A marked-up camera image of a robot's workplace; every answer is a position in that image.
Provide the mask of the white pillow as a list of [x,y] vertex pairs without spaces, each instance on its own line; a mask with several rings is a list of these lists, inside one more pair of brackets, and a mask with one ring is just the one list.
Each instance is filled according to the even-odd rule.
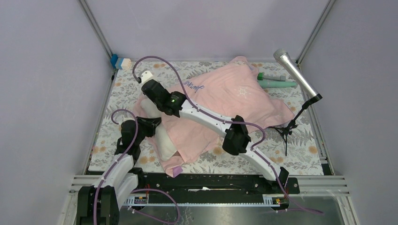
[[[148,98],[143,99],[140,105],[149,118],[161,118],[161,111],[159,111],[156,105]],[[154,137],[161,160],[169,160],[177,152],[177,149],[172,143],[162,122],[156,127]]]

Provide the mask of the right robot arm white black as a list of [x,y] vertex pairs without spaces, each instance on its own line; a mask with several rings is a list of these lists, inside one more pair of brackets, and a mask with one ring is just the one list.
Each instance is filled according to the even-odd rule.
[[236,115],[234,118],[217,114],[193,101],[187,95],[174,91],[168,92],[158,81],[143,81],[141,90],[158,108],[168,116],[188,119],[216,132],[224,139],[222,148],[229,154],[241,156],[257,168],[269,181],[270,189],[275,193],[283,192],[288,186],[289,172],[270,160],[251,140],[247,126],[252,123]]

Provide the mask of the pink purple pillowcase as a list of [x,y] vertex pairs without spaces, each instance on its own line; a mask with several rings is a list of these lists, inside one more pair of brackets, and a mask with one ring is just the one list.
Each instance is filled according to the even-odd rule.
[[[257,82],[258,69],[245,57],[238,56],[225,66],[211,72],[187,79],[183,84],[169,87],[168,91],[187,92],[189,98],[199,105],[224,116],[241,116],[252,123],[248,132],[259,128],[283,125],[294,118],[293,112],[279,99],[271,99]],[[140,96],[133,112],[148,118],[140,103],[147,97]],[[155,137],[150,138],[165,173],[176,177],[182,165],[193,163],[206,151],[220,147],[219,136],[207,127],[188,119],[180,119],[161,113],[164,125],[177,152],[167,161],[158,153]]]

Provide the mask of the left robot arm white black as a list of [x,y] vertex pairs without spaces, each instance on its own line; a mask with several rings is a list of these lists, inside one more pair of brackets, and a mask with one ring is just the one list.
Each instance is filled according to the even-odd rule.
[[76,224],[116,225],[120,209],[133,191],[145,188],[142,169],[131,173],[141,153],[140,144],[155,135],[161,118],[128,119],[121,124],[121,137],[117,140],[112,164],[102,176],[78,192]]

